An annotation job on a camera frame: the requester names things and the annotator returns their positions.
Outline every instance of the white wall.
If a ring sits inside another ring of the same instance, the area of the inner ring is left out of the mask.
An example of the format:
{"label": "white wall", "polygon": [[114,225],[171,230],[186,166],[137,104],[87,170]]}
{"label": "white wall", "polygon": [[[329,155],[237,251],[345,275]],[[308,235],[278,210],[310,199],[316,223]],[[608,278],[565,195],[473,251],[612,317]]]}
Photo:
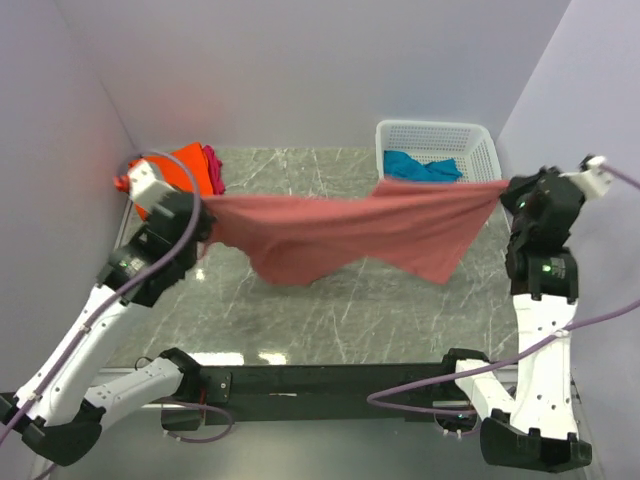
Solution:
{"label": "white wall", "polygon": [[377,122],[497,136],[569,0],[56,0],[139,147],[372,145]]}
{"label": "white wall", "polygon": [[[640,3],[573,0],[498,141],[507,169],[574,169],[589,152],[640,178]],[[571,244],[579,317],[640,294],[640,192],[617,183],[587,205]],[[640,312],[576,332],[575,378],[607,480],[640,478]]]}
{"label": "white wall", "polygon": [[[0,2],[0,390],[42,364],[113,247],[132,146],[50,0]],[[27,478],[17,435],[0,477]]]}

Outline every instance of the orange cloth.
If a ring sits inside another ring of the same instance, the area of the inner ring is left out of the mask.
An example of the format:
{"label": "orange cloth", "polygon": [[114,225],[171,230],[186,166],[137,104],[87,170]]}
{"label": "orange cloth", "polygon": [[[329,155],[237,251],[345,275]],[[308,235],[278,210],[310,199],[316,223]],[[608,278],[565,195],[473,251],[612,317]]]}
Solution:
{"label": "orange cloth", "polygon": [[242,250],[272,284],[307,285],[363,256],[444,284],[507,185],[384,179],[358,200],[208,197],[204,202],[216,217],[208,243]]}
{"label": "orange cloth", "polygon": [[[200,195],[203,197],[213,195],[213,186],[211,185],[211,180],[209,178],[209,161],[202,151],[202,146],[197,142],[192,143],[180,150],[176,150],[173,152],[173,155],[178,160],[182,161],[189,170],[191,170],[191,173],[193,173],[193,176],[198,182]],[[191,182],[189,182],[187,175],[171,160],[164,157],[145,157],[145,160],[149,160],[160,167],[160,171],[164,176],[164,181],[169,185],[177,187],[185,192],[193,191],[193,187]],[[130,166],[135,165],[139,161],[140,160],[131,162]],[[147,216],[146,212],[140,207],[136,206],[136,210],[142,219]]]}

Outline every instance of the white basket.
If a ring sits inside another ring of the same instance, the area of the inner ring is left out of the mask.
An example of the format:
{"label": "white basket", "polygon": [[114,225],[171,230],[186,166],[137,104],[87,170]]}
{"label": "white basket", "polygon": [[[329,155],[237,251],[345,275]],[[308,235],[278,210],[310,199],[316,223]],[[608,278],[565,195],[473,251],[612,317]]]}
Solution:
{"label": "white basket", "polygon": [[384,176],[385,150],[400,150],[420,163],[453,158],[462,172],[459,182],[502,178],[496,147],[486,128],[471,123],[384,120],[376,129],[376,163]]}

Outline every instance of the floor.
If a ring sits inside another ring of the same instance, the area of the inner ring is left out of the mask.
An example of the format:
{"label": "floor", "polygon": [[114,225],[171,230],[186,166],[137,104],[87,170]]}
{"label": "floor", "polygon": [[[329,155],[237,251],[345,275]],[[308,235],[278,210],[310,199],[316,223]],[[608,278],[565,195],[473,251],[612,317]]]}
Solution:
{"label": "floor", "polygon": [[[228,194],[363,197],[378,180],[372,149],[217,153]],[[124,238],[139,224],[132,212]],[[217,244],[134,327],[109,366],[131,367],[173,346],[209,365],[430,362],[451,347],[506,358],[517,351],[507,240],[499,207],[444,286],[366,259],[310,287],[273,287],[243,253]]]}

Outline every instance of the pink cloth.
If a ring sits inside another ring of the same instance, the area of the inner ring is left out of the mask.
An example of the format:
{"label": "pink cloth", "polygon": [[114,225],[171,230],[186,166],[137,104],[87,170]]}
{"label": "pink cloth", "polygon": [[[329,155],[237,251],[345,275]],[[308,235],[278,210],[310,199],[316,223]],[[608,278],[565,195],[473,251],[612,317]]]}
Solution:
{"label": "pink cloth", "polygon": [[222,181],[222,162],[211,146],[205,145],[202,147],[202,152],[209,161],[209,179],[213,186],[213,193],[215,195],[222,195],[227,189]]}
{"label": "pink cloth", "polygon": [[272,284],[307,285],[364,256],[444,284],[507,184],[385,179],[357,200],[213,196],[204,199],[217,219],[209,243],[242,250]]}

